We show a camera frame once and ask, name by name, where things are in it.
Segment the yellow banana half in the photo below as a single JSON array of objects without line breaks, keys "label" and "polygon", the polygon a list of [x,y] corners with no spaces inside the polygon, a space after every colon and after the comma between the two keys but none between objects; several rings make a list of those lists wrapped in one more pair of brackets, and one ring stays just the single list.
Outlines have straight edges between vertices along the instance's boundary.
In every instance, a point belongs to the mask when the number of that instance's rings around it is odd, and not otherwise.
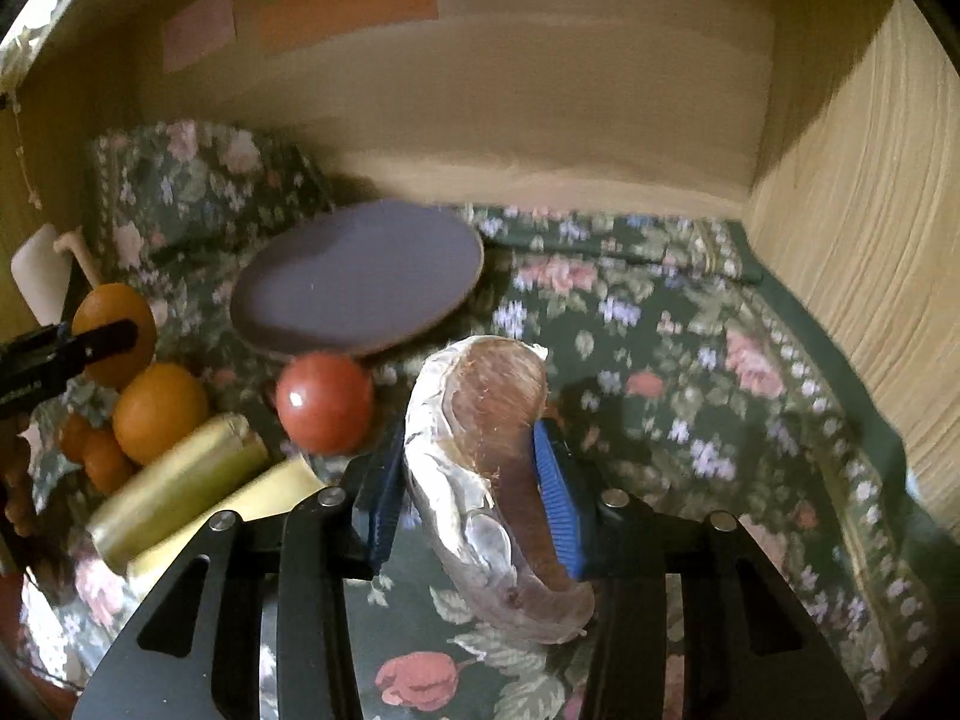
[{"label": "yellow banana half", "polygon": [[135,557],[127,567],[130,590],[139,600],[143,600],[184,546],[199,533],[200,528],[213,514],[219,511],[235,511],[244,522],[286,514],[309,494],[316,494],[322,488],[324,483],[302,455],[283,460],[226,499],[203,511],[169,538]]},{"label": "yellow banana half", "polygon": [[86,529],[116,574],[189,525],[268,465],[268,450],[244,416],[215,416],[142,468],[99,505]]}]

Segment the red tomato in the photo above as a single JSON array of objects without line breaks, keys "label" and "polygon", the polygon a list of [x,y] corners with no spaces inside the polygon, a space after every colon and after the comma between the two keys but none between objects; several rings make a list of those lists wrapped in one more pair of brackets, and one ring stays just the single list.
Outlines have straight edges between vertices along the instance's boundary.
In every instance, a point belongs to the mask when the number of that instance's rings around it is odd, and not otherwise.
[{"label": "red tomato", "polygon": [[354,359],[314,351],[281,371],[275,408],[285,433],[300,449],[351,454],[373,422],[373,381]]}]

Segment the orange fruit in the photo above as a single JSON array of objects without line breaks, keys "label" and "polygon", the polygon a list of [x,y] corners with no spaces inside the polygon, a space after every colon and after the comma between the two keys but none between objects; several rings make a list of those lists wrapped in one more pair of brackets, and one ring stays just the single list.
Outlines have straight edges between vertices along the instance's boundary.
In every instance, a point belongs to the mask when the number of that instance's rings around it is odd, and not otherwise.
[{"label": "orange fruit", "polygon": [[174,362],[153,362],[122,390],[110,422],[124,454],[146,466],[208,418],[200,380]]},{"label": "orange fruit", "polygon": [[132,286],[104,283],[94,288],[71,321],[71,333],[93,343],[85,374],[103,387],[122,390],[155,356],[155,317]]}]

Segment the small tangerine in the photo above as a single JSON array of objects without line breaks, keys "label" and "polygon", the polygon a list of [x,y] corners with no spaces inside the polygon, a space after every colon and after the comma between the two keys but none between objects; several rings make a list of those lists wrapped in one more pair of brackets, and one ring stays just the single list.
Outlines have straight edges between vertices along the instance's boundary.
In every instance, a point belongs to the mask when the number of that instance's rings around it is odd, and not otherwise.
[{"label": "small tangerine", "polygon": [[68,411],[57,431],[57,447],[68,461],[82,465],[86,439],[91,433],[91,424],[80,413]]},{"label": "small tangerine", "polygon": [[96,427],[86,434],[82,447],[82,465],[86,476],[105,496],[112,496],[135,475],[135,465],[110,429]]}]

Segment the dark brown round plate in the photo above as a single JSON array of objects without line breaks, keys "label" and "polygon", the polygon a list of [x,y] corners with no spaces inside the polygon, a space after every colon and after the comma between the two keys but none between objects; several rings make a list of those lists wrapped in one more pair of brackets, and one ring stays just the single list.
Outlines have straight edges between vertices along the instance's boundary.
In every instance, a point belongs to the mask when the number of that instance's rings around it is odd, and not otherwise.
[{"label": "dark brown round plate", "polygon": [[483,265],[482,238],[452,211],[360,203],[264,245],[236,277],[229,321],[272,358],[374,355],[459,309]]}]

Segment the pink sticky note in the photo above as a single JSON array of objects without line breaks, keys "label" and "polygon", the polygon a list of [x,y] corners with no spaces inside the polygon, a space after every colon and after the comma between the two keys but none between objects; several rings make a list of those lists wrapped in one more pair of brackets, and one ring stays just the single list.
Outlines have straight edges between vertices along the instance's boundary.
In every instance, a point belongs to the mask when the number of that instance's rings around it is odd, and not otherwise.
[{"label": "pink sticky note", "polygon": [[233,0],[195,0],[163,23],[163,71],[184,70],[235,41]]}]

